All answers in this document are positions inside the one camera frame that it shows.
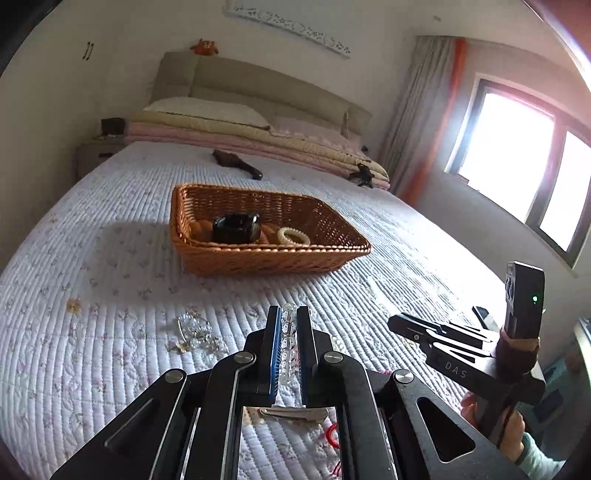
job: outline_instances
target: screw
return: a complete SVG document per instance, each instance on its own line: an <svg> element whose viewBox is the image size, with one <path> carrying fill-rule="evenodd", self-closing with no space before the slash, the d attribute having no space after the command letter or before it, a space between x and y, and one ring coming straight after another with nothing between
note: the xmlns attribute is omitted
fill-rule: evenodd
<svg viewBox="0 0 591 480"><path fill-rule="evenodd" d="M244 350L234 355L234 360L239 364L249 364L254 358L255 356L252 353Z"/></svg>
<svg viewBox="0 0 591 480"><path fill-rule="evenodd" d="M181 370L170 370L170 371L166 372L164 379L168 383L177 383L177 382L180 382L183 379L183 377L184 377L184 375Z"/></svg>
<svg viewBox="0 0 591 480"><path fill-rule="evenodd" d="M330 364L337 364L343 359L343 355L338 352L326 352L324 354L324 360Z"/></svg>
<svg viewBox="0 0 591 480"><path fill-rule="evenodd" d="M401 368L394 372L394 378L398 383L410 383L414 380L414 374L410 370Z"/></svg>

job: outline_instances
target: sleeve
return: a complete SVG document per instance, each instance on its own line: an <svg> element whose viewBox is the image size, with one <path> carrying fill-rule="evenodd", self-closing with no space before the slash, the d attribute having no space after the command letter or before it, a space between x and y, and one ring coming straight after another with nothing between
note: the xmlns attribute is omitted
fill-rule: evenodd
<svg viewBox="0 0 591 480"><path fill-rule="evenodd" d="M523 446L523 453L516 464L530 480L551 480L564 465L564 461L557 462L546 457L529 433L523 435Z"/></svg>

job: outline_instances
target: orange curtain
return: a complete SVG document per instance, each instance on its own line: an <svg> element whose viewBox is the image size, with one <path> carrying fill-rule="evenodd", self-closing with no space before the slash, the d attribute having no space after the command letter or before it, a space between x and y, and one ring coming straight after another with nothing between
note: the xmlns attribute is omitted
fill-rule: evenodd
<svg viewBox="0 0 591 480"><path fill-rule="evenodd" d="M464 71L464 64L466 63L466 53L468 50L468 43L465 38L456 39L456 48L454 52L452 76L450 78L450 92L449 100L447 101L447 107L445 113L441 119L439 129L431 145L431 149L427 157L417 166L417 171L414 173L411 180L408 182L408 186L404 190L401 196L401 200L410 206L416 206L421 198L423 187L427 182L429 171L433 168L437 153L441 147L443 141L443 135L446 132L449 118L452 115L453 107L456 104L457 91L460 87L460 80L462 79L462 73Z"/></svg>

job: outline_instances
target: brown wicker basket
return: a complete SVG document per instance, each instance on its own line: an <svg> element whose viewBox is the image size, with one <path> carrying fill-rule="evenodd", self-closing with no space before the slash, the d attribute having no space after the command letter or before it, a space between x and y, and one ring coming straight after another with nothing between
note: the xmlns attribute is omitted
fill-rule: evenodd
<svg viewBox="0 0 591 480"><path fill-rule="evenodd" d="M296 228L309 247L197 242L189 222L229 212L259 213L264 223ZM212 185L178 185L170 207L170 236L190 271L201 276L243 273L301 273L337 270L371 252L369 242L319 199Z"/></svg>

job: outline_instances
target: small black box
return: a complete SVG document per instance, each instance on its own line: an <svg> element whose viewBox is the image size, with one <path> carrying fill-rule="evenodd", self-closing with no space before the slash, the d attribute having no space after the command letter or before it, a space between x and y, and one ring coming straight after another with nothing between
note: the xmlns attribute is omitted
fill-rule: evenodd
<svg viewBox="0 0 591 480"><path fill-rule="evenodd" d="M100 129L103 137L108 135L123 135L125 133L124 118L103 118L100 121Z"/></svg>

